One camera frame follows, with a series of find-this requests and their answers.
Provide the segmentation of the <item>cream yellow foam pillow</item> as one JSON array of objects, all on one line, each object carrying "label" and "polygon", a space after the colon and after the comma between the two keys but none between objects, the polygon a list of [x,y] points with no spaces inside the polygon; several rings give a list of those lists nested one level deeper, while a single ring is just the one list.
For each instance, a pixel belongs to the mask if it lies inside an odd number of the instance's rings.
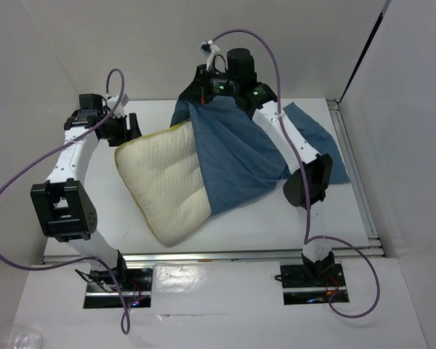
[{"label": "cream yellow foam pillow", "polygon": [[114,159],[150,232],[164,246],[181,243],[211,216],[191,121],[124,143]]}]

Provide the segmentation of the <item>blue fabric pillowcase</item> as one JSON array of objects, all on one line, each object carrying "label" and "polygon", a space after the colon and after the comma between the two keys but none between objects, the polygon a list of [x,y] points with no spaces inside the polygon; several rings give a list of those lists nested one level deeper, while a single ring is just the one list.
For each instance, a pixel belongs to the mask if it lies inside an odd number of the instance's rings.
[{"label": "blue fabric pillowcase", "polygon": [[213,215],[265,196],[279,182],[290,204],[306,206],[301,175],[290,172],[270,138],[233,98],[215,97],[206,105],[178,100],[171,125],[187,120]]}]

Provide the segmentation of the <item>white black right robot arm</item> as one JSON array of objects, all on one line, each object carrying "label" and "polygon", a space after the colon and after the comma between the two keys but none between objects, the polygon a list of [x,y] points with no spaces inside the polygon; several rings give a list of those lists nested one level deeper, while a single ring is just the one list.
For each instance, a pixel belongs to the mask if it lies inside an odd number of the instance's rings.
[{"label": "white black right robot arm", "polygon": [[334,253],[324,241],[311,240],[312,209],[326,197],[332,158],[312,147],[283,111],[280,97],[260,82],[255,71],[254,57],[245,48],[231,49],[223,57],[226,67],[220,71],[215,60],[219,49],[212,42],[201,45],[206,63],[198,65],[193,81],[179,98],[202,105],[215,97],[232,97],[238,106],[272,141],[290,171],[283,185],[288,203],[304,209],[305,232],[302,247],[302,275],[311,285],[326,279],[334,266]]}]

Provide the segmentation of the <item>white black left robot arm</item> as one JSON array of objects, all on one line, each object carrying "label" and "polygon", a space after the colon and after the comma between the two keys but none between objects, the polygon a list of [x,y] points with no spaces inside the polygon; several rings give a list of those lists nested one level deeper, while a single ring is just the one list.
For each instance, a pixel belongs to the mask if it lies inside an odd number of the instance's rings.
[{"label": "white black left robot arm", "polygon": [[90,257],[88,283],[113,290],[129,281],[125,259],[97,229],[97,211],[84,188],[90,159],[101,140],[110,147],[140,137],[135,114],[125,114],[126,94],[79,97],[80,108],[64,124],[63,150],[47,179],[31,187],[31,201],[43,234]]}]

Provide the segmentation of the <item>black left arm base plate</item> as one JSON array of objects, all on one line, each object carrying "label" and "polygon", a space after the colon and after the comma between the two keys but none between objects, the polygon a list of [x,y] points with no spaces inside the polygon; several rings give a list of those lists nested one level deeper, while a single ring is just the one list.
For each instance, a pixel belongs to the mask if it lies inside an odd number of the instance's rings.
[{"label": "black left arm base plate", "polygon": [[[84,296],[84,309],[122,308],[121,298],[109,275],[95,278],[96,273],[78,271],[87,282]],[[129,308],[149,308],[153,285],[153,267],[129,268],[125,270],[124,279],[119,282],[123,299]]]}]

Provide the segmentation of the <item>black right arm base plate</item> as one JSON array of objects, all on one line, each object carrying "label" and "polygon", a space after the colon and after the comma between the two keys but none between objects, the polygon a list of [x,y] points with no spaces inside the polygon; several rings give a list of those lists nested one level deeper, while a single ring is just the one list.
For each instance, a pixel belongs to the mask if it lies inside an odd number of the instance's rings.
[{"label": "black right arm base plate", "polygon": [[319,278],[309,278],[303,265],[282,265],[280,274],[274,277],[281,283],[284,305],[314,305],[349,302],[342,265],[337,263]]}]

